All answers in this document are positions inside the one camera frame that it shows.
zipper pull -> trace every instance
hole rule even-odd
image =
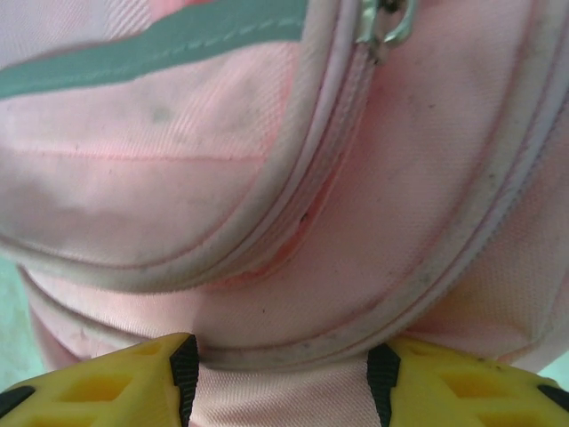
[[[385,64],[389,51],[411,36],[419,0],[361,1],[362,19],[356,42],[369,46],[376,64]]]

pink backpack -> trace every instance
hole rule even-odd
[[[569,2],[416,3],[0,1],[0,254],[47,366],[190,332],[195,425],[371,426],[395,335],[565,352]]]

teal stripe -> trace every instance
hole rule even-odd
[[[139,36],[0,71],[0,100],[121,83],[252,44],[301,40],[308,0],[216,0]]]

stitching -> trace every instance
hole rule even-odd
[[[265,22],[262,22],[261,24],[251,25],[251,26],[243,27],[243,28],[236,30],[236,31],[232,31],[230,33],[227,33],[225,36],[220,36],[220,37],[212,38],[209,40],[201,40],[198,42],[188,42],[188,43],[182,44],[178,47],[173,47],[171,49],[167,49],[166,51],[148,56],[145,59],[142,59],[138,62],[134,62],[134,63],[129,64],[129,65],[125,65],[121,68],[106,69],[103,71],[97,71],[97,72],[93,72],[93,73],[89,73],[89,74],[85,74],[85,75],[81,75],[81,76],[46,78],[43,80],[38,80],[38,81],[32,82],[30,84],[12,85],[12,86],[8,86],[7,92],[9,93],[9,92],[18,91],[21,89],[29,90],[29,89],[40,87],[42,85],[64,85],[64,84],[68,84],[68,83],[81,83],[81,82],[87,82],[87,81],[94,79],[94,78],[97,78],[97,77],[119,76],[119,75],[125,74],[131,70],[134,70],[134,69],[136,69],[142,65],[151,64],[152,62],[156,62],[158,60],[162,60],[162,59],[168,58],[168,57],[170,57],[170,58],[175,57],[175,56],[180,55],[181,53],[191,52],[191,51],[195,51],[198,49],[204,49],[206,47],[211,47],[211,46],[219,44],[219,43],[226,43],[231,39],[234,39],[234,38],[237,38],[240,36],[246,36],[248,34],[255,33],[255,32],[261,32],[262,30],[266,30],[268,28],[283,28],[283,27],[300,27],[301,28],[303,25],[304,25],[303,21],[294,20],[291,18],[283,19],[283,20],[267,20]]]

zipper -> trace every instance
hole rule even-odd
[[[329,113],[327,126],[322,130],[317,147],[305,143],[293,173],[279,200],[257,228],[231,254],[215,266],[216,271],[204,271],[193,283],[223,280],[226,276],[248,272],[271,271],[281,264],[280,248],[302,234],[300,224],[307,212],[311,220],[319,212],[314,201],[322,199],[323,187],[341,164],[351,134],[362,116],[373,71],[386,63],[390,50],[402,45],[413,32],[413,22],[419,0],[360,0],[356,17],[356,37],[352,40],[349,64],[344,71],[335,106]]]
[[[362,17],[356,43],[364,43],[376,64],[385,64],[389,50],[405,43],[413,33],[418,0],[362,0]],[[399,22],[389,29],[392,18]]]

